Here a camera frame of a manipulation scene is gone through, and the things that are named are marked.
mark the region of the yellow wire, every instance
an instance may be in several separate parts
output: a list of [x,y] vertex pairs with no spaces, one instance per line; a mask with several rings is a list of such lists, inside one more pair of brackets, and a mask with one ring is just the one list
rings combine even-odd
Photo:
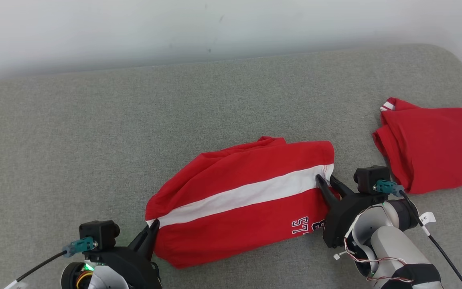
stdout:
[[77,289],[79,289],[79,283],[81,282],[81,280],[83,278],[85,278],[86,276],[89,276],[89,275],[93,275],[93,272],[92,271],[85,271],[81,275],[79,275],[79,278],[77,279],[77,282],[76,282],[76,288]]

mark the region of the red garment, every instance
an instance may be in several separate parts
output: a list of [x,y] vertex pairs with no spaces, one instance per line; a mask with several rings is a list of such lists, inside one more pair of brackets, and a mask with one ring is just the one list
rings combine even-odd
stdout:
[[462,186],[462,108],[420,108],[390,98],[381,122],[374,142],[408,192]]
[[322,227],[315,177],[329,180],[333,161],[328,141],[272,137],[200,154],[147,203],[147,223],[160,220],[154,252],[183,268]]

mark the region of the folded red cloth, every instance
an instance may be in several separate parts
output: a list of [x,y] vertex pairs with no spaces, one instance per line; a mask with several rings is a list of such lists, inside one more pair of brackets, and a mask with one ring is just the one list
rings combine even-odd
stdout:
[[324,225],[316,175],[329,180],[328,141],[258,141],[200,154],[147,203],[160,221],[154,252],[178,268],[300,236]]
[[381,122],[374,142],[408,192],[462,185],[462,108],[420,108],[389,98]]

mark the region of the black cable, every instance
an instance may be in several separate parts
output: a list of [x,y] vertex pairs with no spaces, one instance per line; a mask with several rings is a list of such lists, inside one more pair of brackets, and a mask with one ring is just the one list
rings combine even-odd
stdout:
[[33,267],[33,269],[31,269],[30,271],[24,273],[22,276],[20,276],[19,278],[16,279],[17,282],[20,282],[21,280],[23,280],[24,278],[28,277],[31,273],[37,271],[38,269],[40,269],[42,266],[46,265],[47,263],[55,260],[56,258],[58,258],[59,256],[63,256],[67,253],[67,251],[62,251],[54,256],[52,256],[51,258],[47,259],[46,261],[40,263],[39,265],[36,265],[35,267]]
[[[409,208],[411,208],[410,212],[411,214],[416,218],[416,220],[418,220],[418,224],[423,227],[424,224],[422,223],[422,221],[420,221],[420,217],[418,216],[418,212],[416,211],[416,208],[414,206],[411,205],[411,201],[409,201],[409,197],[406,195],[406,193],[403,191],[403,190],[400,190],[399,193],[404,197],[404,199],[407,201],[407,203],[409,204]],[[436,248],[438,248],[438,250],[440,250],[440,253],[442,253],[443,257],[445,258],[445,260],[447,260],[447,262],[449,263],[449,265],[452,267],[452,270],[454,270],[455,274],[459,277],[459,280],[461,280],[462,282],[462,275],[461,273],[459,273],[459,271],[457,270],[457,268],[454,266],[454,263],[452,263],[452,261],[449,259],[449,256],[447,256],[447,254],[445,253],[445,251],[443,251],[442,247],[438,244],[438,242],[433,238],[433,236],[431,236],[431,234],[429,233],[429,239],[431,239],[431,242],[436,246]]]

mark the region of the white stripe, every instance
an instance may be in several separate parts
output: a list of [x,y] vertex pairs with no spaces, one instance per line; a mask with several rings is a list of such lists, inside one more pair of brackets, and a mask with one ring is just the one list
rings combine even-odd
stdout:
[[[175,208],[167,215],[159,217],[160,228],[172,224],[188,223],[205,216],[306,192],[317,187],[315,178],[317,174],[329,181],[333,169],[334,164],[315,166],[209,196],[206,199]],[[154,219],[146,222],[150,226],[153,221]]]
[[392,105],[390,102],[385,102],[385,104],[383,104],[383,106],[391,109],[391,110],[395,110],[395,106]]

